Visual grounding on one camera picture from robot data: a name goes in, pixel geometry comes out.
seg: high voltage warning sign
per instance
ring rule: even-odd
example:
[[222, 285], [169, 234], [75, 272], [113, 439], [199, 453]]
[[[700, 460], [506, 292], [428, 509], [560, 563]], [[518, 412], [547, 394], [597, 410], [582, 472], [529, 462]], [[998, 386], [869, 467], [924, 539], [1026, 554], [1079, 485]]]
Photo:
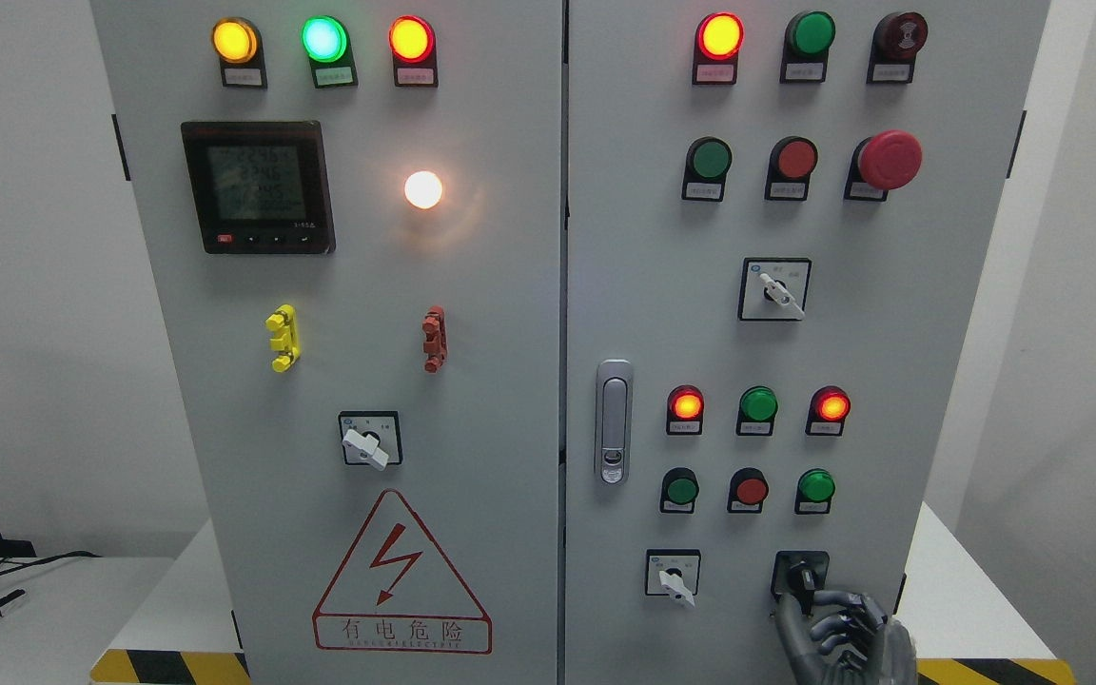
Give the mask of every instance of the high voltage warning sign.
[[384, 490], [312, 615], [321, 650], [488, 654], [493, 621], [403, 494]]

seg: orange indicator light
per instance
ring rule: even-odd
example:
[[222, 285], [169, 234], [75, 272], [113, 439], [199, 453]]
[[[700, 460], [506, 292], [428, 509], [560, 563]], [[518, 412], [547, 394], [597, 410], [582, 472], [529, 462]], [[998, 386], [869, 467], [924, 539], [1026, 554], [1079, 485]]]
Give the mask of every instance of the orange indicator light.
[[704, 411], [704, 399], [696, 390], [677, 391], [671, 398], [671, 412], [682, 421], [695, 420]]
[[434, 50], [434, 30], [422, 18], [412, 14], [396, 19], [387, 32], [392, 53], [404, 61], [421, 61]]
[[850, 409], [848, 403], [847, 395], [844, 393], [823, 393], [819, 396], [817, 402], [814, 402], [814, 412], [819, 416], [823, 418], [823, 421], [844, 421], [844, 416], [848, 415], [848, 409]]
[[710, 60], [728, 60], [743, 47], [743, 22], [730, 12], [709, 14], [700, 22], [696, 43]]

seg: digital power meter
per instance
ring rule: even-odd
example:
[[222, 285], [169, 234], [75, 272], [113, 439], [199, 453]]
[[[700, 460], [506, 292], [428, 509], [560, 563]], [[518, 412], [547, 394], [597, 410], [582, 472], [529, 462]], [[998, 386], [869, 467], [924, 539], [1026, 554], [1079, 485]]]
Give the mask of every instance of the digital power meter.
[[335, 250], [319, 122], [185, 122], [180, 134], [205, 252]]

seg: yellow fuse holder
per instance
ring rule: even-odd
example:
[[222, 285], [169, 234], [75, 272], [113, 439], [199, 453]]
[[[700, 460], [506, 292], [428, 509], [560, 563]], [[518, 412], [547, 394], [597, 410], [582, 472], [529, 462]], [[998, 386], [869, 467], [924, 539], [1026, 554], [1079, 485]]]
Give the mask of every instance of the yellow fuse holder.
[[283, 305], [264, 320], [264, 327], [270, 330], [270, 349], [277, 352], [274, 357], [273, 370], [284, 373], [290, 368], [301, 354], [299, 346], [299, 326], [295, 323], [295, 308]]

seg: lcd display screen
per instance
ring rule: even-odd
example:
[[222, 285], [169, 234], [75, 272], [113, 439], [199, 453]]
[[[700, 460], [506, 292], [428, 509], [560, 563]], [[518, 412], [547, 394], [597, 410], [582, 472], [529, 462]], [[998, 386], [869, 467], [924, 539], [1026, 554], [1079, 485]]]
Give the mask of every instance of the lcd display screen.
[[293, 145], [205, 148], [222, 220], [305, 220], [299, 149]]

